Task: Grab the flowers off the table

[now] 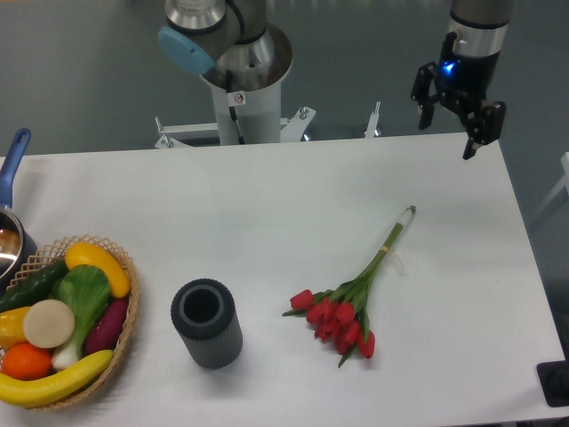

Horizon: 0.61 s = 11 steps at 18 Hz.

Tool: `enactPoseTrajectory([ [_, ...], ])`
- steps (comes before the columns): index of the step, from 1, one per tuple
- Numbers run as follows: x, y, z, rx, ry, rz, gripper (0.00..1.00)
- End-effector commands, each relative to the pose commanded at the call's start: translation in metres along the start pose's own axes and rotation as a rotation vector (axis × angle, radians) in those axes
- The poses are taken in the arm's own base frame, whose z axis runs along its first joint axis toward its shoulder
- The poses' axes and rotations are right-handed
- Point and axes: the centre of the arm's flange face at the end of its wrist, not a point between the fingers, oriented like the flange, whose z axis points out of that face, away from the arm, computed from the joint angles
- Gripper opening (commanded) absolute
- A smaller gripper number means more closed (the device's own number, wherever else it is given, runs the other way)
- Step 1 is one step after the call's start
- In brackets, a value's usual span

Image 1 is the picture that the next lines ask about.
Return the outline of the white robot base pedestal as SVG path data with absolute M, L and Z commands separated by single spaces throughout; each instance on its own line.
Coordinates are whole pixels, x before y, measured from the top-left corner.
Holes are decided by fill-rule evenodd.
M 168 1 L 158 42 L 168 58 L 210 87 L 220 144 L 306 139 L 316 115 L 281 116 L 281 84 L 293 64 L 285 33 L 264 1 Z

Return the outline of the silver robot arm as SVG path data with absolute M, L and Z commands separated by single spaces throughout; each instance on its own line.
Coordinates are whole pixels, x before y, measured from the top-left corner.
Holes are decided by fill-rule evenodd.
M 459 118 L 468 139 L 462 158 L 500 139 L 503 101 L 486 92 L 500 57 L 513 1 L 453 1 L 439 59 L 419 67 L 411 91 L 420 111 L 419 128 L 430 127 L 439 104 Z

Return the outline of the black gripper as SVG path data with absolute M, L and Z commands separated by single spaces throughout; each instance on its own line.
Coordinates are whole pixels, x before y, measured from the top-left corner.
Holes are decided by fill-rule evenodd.
M 478 149 L 501 137 L 506 103 L 486 98 L 500 52 L 471 57 L 455 52 L 453 45 L 443 43 L 438 64 L 419 67 L 411 98 L 420 110 L 420 130 L 430 127 L 437 102 L 460 118 L 468 135 L 462 158 L 469 160 Z M 433 81 L 436 93 L 430 95 Z

